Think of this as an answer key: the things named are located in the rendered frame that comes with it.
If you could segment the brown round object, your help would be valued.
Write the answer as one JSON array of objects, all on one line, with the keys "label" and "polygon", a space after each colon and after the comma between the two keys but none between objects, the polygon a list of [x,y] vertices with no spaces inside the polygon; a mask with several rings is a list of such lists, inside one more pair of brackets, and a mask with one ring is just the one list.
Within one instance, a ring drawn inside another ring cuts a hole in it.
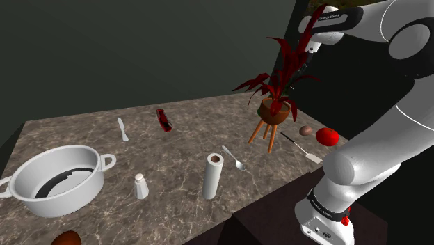
[{"label": "brown round object", "polygon": [[57,236],[51,245],[82,245],[79,234],[73,230],[68,230]]}]

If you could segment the silver table knife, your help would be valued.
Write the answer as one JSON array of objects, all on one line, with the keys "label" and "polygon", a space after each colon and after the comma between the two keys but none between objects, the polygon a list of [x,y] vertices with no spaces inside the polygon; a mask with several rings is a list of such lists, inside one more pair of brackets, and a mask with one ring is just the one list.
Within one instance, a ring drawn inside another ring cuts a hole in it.
[{"label": "silver table knife", "polygon": [[122,133],[122,140],[124,142],[127,142],[129,140],[129,138],[128,138],[128,136],[125,133],[125,130],[124,130],[125,126],[124,126],[124,123],[123,123],[123,121],[122,121],[121,118],[118,118],[118,124],[119,124],[120,130],[121,130],[121,133]]}]

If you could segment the black-handled silver spatula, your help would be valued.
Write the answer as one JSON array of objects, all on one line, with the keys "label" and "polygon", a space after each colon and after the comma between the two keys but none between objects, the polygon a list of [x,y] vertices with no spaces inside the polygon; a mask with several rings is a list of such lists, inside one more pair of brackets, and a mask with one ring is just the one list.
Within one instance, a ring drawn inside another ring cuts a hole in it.
[{"label": "black-handled silver spatula", "polygon": [[302,152],[305,153],[305,156],[310,159],[311,161],[313,161],[316,164],[320,164],[323,160],[319,157],[317,157],[316,155],[313,155],[312,153],[307,152],[306,150],[304,150],[301,146],[299,146],[297,144],[297,142],[295,142],[293,139],[289,138],[286,134],[284,134],[283,132],[281,132],[281,135],[283,135],[286,139],[290,140],[294,145],[296,145]]}]

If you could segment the red tomato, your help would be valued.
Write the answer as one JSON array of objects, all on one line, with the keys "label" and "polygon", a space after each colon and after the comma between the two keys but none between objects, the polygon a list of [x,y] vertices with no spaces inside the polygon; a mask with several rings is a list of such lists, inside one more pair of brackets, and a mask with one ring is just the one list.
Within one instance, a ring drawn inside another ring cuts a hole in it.
[{"label": "red tomato", "polygon": [[321,128],[315,135],[317,141],[325,146],[334,146],[339,141],[339,134],[331,128]]}]

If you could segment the white paper towel roll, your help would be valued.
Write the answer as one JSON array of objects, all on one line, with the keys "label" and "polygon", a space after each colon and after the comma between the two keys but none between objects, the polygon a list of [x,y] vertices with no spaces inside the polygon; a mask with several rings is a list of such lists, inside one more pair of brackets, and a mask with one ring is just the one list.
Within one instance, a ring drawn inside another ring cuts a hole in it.
[{"label": "white paper towel roll", "polygon": [[202,186],[202,196],[206,200],[211,200],[216,195],[223,163],[224,159],[218,153],[211,153],[207,157]]}]

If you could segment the white salt shaker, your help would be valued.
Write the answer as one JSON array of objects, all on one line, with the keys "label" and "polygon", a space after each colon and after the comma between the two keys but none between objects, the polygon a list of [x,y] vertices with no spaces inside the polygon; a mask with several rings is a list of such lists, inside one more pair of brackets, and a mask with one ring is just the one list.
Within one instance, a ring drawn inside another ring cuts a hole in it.
[{"label": "white salt shaker", "polygon": [[137,199],[142,200],[146,198],[149,194],[149,188],[147,186],[147,182],[143,174],[138,173],[135,175],[134,184],[135,184],[134,190]]}]

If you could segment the silver spoon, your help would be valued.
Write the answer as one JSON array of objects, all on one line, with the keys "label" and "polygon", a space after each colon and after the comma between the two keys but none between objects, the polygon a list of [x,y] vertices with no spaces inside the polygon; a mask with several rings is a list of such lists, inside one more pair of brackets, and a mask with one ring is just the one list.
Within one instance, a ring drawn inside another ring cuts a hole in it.
[{"label": "silver spoon", "polygon": [[222,149],[235,160],[235,166],[240,170],[240,171],[244,171],[246,168],[245,166],[227,149],[227,147],[225,147],[224,145],[222,146]]}]

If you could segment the red plant in wooden pot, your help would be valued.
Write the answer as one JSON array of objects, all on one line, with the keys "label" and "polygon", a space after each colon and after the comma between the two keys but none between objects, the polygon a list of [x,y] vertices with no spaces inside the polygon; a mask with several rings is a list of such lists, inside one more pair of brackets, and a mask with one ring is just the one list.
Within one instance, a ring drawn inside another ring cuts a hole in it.
[{"label": "red plant in wooden pot", "polygon": [[276,69],[272,75],[267,73],[258,74],[254,79],[250,79],[236,87],[237,90],[241,88],[246,88],[247,91],[253,89],[256,93],[260,92],[262,95],[269,93],[271,95],[264,98],[259,106],[261,120],[252,133],[248,141],[249,143],[252,143],[262,125],[266,125],[265,132],[271,133],[268,145],[268,152],[271,152],[277,126],[284,122],[289,114],[292,115],[293,120],[297,119],[298,110],[296,103],[284,96],[284,89],[289,82],[294,80],[294,73],[299,71],[306,63],[308,59],[306,47],[312,37],[311,30],[327,6],[324,3],[314,11],[295,49],[292,49],[291,45],[284,39],[274,39],[280,45],[283,62],[281,69]]}]

